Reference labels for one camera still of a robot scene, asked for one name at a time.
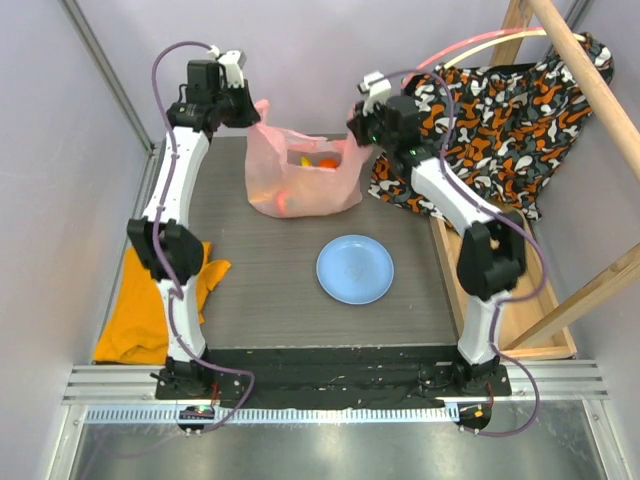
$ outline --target orange and black patterned cloth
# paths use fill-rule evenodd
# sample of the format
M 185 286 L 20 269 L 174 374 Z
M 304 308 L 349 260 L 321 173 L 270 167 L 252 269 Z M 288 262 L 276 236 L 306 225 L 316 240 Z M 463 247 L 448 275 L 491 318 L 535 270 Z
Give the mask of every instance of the orange and black patterned cloth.
M 590 34 L 581 42 L 607 83 L 613 77 L 611 52 Z M 538 220 L 536 198 L 578 138 L 591 107 L 564 61 L 554 51 L 529 65 L 448 68 L 435 72 L 449 85 L 456 118 L 446 160 L 451 169 L 486 200 L 497 200 Z M 434 155 L 449 124 L 446 93 L 429 76 L 416 76 L 404 90 L 419 106 L 422 135 Z M 416 213 L 442 217 L 411 189 L 381 155 L 369 193 Z

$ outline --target gray wall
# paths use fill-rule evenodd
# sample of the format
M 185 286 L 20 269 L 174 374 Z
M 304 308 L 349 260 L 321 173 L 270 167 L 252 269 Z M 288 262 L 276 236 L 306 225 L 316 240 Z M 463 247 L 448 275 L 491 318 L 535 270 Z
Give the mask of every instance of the gray wall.
M 640 127 L 640 15 L 637 0 L 594 2 L 579 30 L 613 52 L 612 82 Z M 553 266 L 560 299 L 566 298 L 640 241 L 640 187 L 602 124 L 593 117 L 566 163 L 541 196 L 538 233 Z M 640 283 L 574 324 L 580 353 L 598 361 L 611 392 L 630 461 L 640 474 Z
M 145 154 L 58 2 L 0 15 L 0 465 L 41 479 L 104 318 Z
M 254 101 L 271 101 L 274 125 L 344 133 L 358 101 L 356 84 L 374 70 L 413 68 L 472 35 L 500 28 L 509 0 L 79 0 L 138 114 L 153 138 L 162 124 L 149 89 L 155 56 L 171 43 L 199 40 L 243 49 Z M 565 9 L 571 0 L 556 0 Z M 525 42 L 523 60 L 544 52 Z M 186 62 L 183 49 L 160 67 L 163 98 L 173 101 Z M 490 51 L 474 57 L 486 64 Z M 242 134 L 239 131 L 225 134 Z

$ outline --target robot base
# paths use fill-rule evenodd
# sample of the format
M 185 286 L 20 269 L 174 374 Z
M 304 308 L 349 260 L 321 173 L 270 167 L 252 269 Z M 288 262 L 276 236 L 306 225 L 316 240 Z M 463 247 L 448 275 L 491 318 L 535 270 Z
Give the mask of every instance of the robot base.
M 205 348 L 200 357 L 211 362 L 209 350 Z M 159 374 L 151 374 L 158 380 L 156 398 L 158 400 L 186 400 L 207 398 L 213 390 L 213 372 L 195 361 L 178 362 L 167 357 L 165 368 Z
M 465 362 L 455 345 L 226 349 L 211 354 L 215 363 L 254 372 L 259 388 L 245 408 L 427 408 L 441 407 L 447 398 L 458 402 L 473 398 L 477 404 L 480 397 L 512 393 L 507 369 L 495 361 L 481 372 L 463 369 L 476 381 L 461 379 L 460 366 Z M 220 405 L 234 407 L 248 380 L 235 375 L 214 377 Z

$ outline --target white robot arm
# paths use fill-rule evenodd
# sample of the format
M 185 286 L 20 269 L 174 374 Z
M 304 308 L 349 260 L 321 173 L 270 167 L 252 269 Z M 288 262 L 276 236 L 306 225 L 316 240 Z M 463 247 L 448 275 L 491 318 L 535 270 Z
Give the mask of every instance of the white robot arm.
M 411 182 L 413 190 L 436 205 L 463 239 L 457 275 L 469 300 L 464 331 L 458 342 L 461 377 L 463 383 L 476 381 L 484 385 L 499 362 L 490 345 L 497 303 L 510 297 L 518 277 L 526 270 L 526 262 L 524 239 L 503 228 L 477 206 L 506 215 L 520 226 L 522 218 L 515 212 L 503 214 L 480 198 L 446 162 L 443 172 L 435 151 L 422 138 L 422 121 L 415 101 L 405 95 L 391 96 L 391 83 L 382 74 L 365 76 L 358 89 L 365 100 L 356 105 L 348 123 L 358 144 L 375 143 L 384 148 L 392 165 L 401 169 L 402 177 Z M 476 205 L 469 203 L 460 190 L 473 198 Z M 502 311 L 497 313 L 495 331 L 500 332 Z
M 209 57 L 188 63 L 186 98 L 173 103 L 167 111 L 178 154 L 175 168 L 172 170 L 173 151 L 171 135 L 168 134 L 151 200 L 142 218 L 131 219 L 127 225 L 127 234 L 138 258 L 157 282 L 169 323 L 169 349 L 160 377 L 170 381 L 160 384 L 179 384 L 180 391 L 159 389 L 157 396 L 164 399 L 182 398 L 190 392 L 198 394 L 203 385 L 211 385 L 212 372 L 194 362 L 189 355 L 192 353 L 204 361 L 211 361 L 200 330 L 196 301 L 196 279 L 204 261 L 204 249 L 202 242 L 188 229 L 189 205 L 198 169 L 214 132 L 221 124 L 230 128 L 246 128 L 260 121 L 249 95 L 249 84 L 242 73 L 244 54 L 239 50 L 221 54 L 216 47 L 211 47 Z M 159 240 L 183 292 L 182 300 L 172 302 L 171 317 L 169 291 L 175 285 L 158 259 L 152 241 L 153 222 L 168 180 L 169 190 L 160 216 Z M 175 337 L 170 318 L 189 352 Z

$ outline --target orange cloth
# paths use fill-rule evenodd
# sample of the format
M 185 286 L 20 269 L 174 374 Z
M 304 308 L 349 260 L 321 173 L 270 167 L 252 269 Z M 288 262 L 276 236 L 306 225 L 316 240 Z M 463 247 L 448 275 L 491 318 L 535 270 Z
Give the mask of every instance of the orange cloth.
M 204 242 L 203 246 L 204 264 L 196 282 L 200 324 L 204 323 L 202 308 L 207 295 L 231 267 L 225 260 L 208 262 L 212 245 Z M 149 271 L 142 267 L 135 250 L 130 248 L 124 258 L 118 303 L 102 332 L 93 359 L 96 362 L 162 365 L 168 346 L 169 333 L 162 297 Z

